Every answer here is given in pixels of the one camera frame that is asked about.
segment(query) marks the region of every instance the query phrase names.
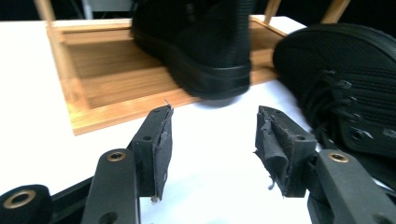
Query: wooden tray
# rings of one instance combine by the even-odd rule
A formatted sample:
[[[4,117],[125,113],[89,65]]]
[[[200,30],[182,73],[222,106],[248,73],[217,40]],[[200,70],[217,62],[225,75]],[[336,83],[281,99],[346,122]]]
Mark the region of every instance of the wooden tray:
[[[251,27],[254,85],[276,78],[272,53],[281,37],[257,22]],[[75,134],[144,117],[165,105],[165,100],[172,106],[199,101],[184,92],[158,60],[137,47],[129,32],[121,28],[64,33],[77,70],[75,79],[63,83],[64,90],[71,90],[75,98],[65,96]]]
[[[323,22],[336,22],[349,0],[332,0]],[[145,117],[155,107],[199,101],[166,68],[134,44],[130,20],[56,21],[49,0],[35,0],[57,65],[75,135]],[[250,17],[251,83],[276,78],[274,46],[285,34],[270,25],[280,0],[270,0],[264,21]]]

